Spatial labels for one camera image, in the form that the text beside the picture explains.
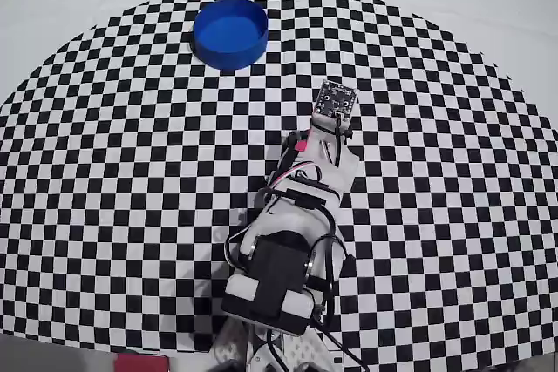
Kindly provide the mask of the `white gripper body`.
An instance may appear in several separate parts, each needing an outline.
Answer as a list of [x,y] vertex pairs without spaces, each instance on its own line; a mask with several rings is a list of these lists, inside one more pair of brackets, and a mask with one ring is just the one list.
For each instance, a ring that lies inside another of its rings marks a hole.
[[269,187],[298,191],[324,201],[335,212],[341,206],[357,175],[359,157],[350,151],[351,129],[328,133],[319,127],[291,132],[282,144],[277,168],[269,176]]

